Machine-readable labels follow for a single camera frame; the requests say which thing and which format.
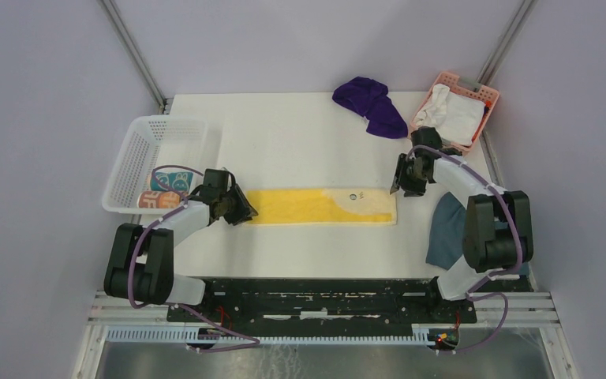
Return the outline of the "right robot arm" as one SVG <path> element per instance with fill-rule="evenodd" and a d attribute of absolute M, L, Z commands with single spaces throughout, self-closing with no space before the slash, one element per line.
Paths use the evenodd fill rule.
<path fill-rule="evenodd" d="M 444 322 L 455 313 L 455 301 L 471 300 L 485 283 L 518 273 L 532 259 L 530 203 L 524 192 L 490 182 L 445 148 L 436 129 L 416 129 L 411 141 L 411 150 L 398 157 L 390 192 L 420 197 L 429 184 L 440 184 L 466 210 L 462 255 L 433 280 L 424 301 L 426 316 Z"/>

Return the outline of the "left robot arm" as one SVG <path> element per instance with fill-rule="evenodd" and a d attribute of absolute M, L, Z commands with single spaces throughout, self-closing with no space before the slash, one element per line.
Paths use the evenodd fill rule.
<path fill-rule="evenodd" d="M 183 192 L 161 182 L 156 170 L 151 172 L 152 181 L 180 200 L 146 227 L 124 223 L 117 228 L 103 280 L 107 295 L 126 299 L 136 309 L 150 304 L 185 304 L 198 321 L 215 315 L 217 301 L 205 293 L 206 283 L 175 272 L 174 249 L 217 220 L 237 226 L 258 212 L 233 173 L 207 169 L 200 176 L 200 185 Z"/>

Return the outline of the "white plastic basket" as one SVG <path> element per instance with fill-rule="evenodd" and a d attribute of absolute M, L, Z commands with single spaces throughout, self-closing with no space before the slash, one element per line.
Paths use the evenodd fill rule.
<path fill-rule="evenodd" d="M 214 168 L 223 130 L 216 122 L 193 116 L 152 115 L 130 124 L 103 192 L 102 206 L 121 214 L 163 214 L 165 208 L 141 208 L 140 195 L 150 188 L 152 170 L 167 165 L 200 172 Z"/>

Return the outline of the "cream rabbit text towel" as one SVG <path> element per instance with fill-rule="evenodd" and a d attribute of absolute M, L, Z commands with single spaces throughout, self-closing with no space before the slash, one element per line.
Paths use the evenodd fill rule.
<path fill-rule="evenodd" d="M 178 207 L 181 202 L 181 196 L 173 191 L 146 190 L 138 197 L 137 207 L 144 209 L 170 209 Z"/>

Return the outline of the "teal bunny pattern towel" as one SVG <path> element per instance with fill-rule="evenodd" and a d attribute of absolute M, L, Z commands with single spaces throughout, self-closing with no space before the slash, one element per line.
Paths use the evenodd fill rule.
<path fill-rule="evenodd" d="M 194 173 L 190 171 L 157 171 L 156 180 L 150 177 L 149 188 L 152 191 L 168 191 L 169 188 L 188 193 L 191 190 Z"/>

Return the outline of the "yellow cloth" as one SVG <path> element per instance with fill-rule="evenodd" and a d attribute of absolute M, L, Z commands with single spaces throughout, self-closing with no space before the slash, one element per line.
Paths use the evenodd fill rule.
<path fill-rule="evenodd" d="M 395 225 L 396 197 L 386 189 L 259 189 L 246 193 L 259 226 Z"/>

